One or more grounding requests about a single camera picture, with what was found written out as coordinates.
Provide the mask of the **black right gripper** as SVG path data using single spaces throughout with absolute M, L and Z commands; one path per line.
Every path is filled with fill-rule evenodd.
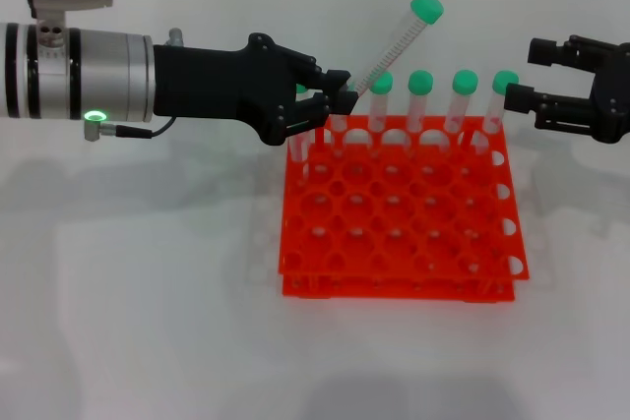
M 552 40 L 533 38 L 528 62 L 547 67 L 557 64 L 594 73 L 591 101 L 509 84 L 504 100 L 506 111 L 533 112 L 537 129 L 592 134 L 596 141 L 605 144 L 616 144 L 629 133 L 628 42 L 615 45 L 571 35 L 558 45 Z

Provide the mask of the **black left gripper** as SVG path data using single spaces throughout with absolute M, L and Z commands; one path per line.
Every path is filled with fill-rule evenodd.
M 350 115 L 358 101 L 354 91 L 338 92 L 349 71 L 323 70 L 264 33 L 237 51 L 156 45 L 154 63 L 153 114 L 239 121 L 269 146 L 324 127 L 330 115 Z M 296 101 L 298 85 L 321 92 Z

